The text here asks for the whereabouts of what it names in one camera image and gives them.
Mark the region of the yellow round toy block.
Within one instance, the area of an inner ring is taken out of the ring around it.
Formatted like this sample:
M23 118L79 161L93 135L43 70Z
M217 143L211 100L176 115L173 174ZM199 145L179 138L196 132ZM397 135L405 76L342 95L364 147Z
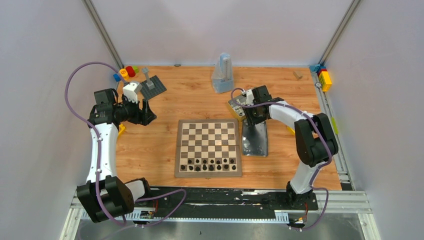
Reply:
M127 81L130 78L130 76L129 76L129 74L128 74L128 72L125 68L120 69L119 74L121 75L122 79L125 80L125 81Z

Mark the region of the blue metronome in plastic bag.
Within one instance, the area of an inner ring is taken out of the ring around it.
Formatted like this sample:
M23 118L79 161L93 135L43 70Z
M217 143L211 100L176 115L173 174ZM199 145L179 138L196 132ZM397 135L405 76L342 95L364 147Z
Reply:
M212 88L215 93L230 92L235 88L233 64L230 54L221 53L211 75Z

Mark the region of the silver tin lid black pieces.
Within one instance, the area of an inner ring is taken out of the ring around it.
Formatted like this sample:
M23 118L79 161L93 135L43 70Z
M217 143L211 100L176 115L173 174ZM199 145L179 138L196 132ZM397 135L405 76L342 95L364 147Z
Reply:
M267 157L269 153L268 131L266 122L249 126L246 119L242 121L242 154L251 157Z

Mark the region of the wooden chess board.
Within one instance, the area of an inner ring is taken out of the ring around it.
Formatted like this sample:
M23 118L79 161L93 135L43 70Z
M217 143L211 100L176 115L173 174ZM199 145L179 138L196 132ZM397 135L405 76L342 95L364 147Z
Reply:
M214 160L214 171L202 171L203 160ZM181 171L181 165L186 165L186 171ZM178 121L175 170L177 178L228 178L242 176L241 138L239 122L235 118L225 119L181 119Z

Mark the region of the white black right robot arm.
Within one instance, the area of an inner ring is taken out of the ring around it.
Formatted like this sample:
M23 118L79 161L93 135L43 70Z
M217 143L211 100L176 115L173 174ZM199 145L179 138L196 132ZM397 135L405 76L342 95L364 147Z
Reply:
M255 126L276 120L294 130L300 163L294 177L287 183L286 204L298 209L310 197L320 169L329 165L339 146L329 117L324 113L302 111L280 97L273 98L265 85L242 91L247 124Z

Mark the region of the gold tin with white pieces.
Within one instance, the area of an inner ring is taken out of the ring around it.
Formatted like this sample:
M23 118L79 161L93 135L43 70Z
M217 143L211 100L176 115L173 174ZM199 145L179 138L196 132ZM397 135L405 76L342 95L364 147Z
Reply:
M235 96L234 100L230 99L227 102L227 106L229 109L229 112L233 115L234 118L236 118L239 122L242 122L246 116L244 113L244 110L240 105L245 105L246 104L246 97L243 96L242 94Z

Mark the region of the stacked colourful blocks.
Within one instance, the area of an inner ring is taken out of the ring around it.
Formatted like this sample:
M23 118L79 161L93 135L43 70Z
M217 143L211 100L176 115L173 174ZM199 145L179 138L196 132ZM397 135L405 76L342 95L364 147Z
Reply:
M332 86L332 80L325 66L320 64L310 65L309 70L311 73L317 74L321 89L323 92L328 92Z

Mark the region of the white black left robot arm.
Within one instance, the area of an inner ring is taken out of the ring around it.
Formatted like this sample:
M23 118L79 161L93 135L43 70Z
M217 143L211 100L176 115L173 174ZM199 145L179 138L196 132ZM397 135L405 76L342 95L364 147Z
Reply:
M118 93L109 88L94 93L96 104L86 120L91 134L92 152L86 183L76 189L76 195L94 223L113 220L132 213L135 202L149 206L153 193L145 178L122 182L116 169L116 147L122 122L149 125L157 116L148 100L139 101L137 89L125 89L121 102Z

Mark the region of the orange toy block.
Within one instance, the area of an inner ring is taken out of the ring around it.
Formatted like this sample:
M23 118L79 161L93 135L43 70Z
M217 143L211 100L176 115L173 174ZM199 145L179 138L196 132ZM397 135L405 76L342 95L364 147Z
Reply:
M118 136L122 135L126 131L126 127L121 123L118 127Z

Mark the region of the small wooden block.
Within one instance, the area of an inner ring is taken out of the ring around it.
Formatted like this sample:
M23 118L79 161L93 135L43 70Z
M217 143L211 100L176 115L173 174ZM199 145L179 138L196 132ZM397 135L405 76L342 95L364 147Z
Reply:
M298 71L298 70L293 71L293 75L296 78L296 80L300 80L300 79L303 78L302 72L301 71Z

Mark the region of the red round toy block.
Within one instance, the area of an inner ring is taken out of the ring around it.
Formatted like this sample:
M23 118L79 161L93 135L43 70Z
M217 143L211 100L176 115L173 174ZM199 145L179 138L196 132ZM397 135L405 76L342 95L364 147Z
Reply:
M126 68L125 68L125 70L126 70L126 72L127 72L127 74L128 74L128 76L130 77L130 78L133 78L133 77L135 77L136 76L136 72L135 72L135 70L134 70L134 68L132 67L132 66L127 66Z

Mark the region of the dark grey lego plate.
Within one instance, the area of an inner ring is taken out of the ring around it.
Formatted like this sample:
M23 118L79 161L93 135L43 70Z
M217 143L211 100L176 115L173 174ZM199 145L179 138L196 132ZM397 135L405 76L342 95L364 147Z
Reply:
M140 92L144 99L150 100L167 91L167 88L157 75L149 77L149 69L147 67L142 68L141 72L145 76L145 80L140 83Z

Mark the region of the blue toy block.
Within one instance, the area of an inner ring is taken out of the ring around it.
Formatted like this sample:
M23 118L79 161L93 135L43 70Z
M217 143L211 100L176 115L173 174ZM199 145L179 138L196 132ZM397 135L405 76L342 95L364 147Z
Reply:
M120 82L120 81L121 81L121 77L120 77L117 73L114 73L114 74L113 74L113 78L114 78L114 80L115 80L116 82Z

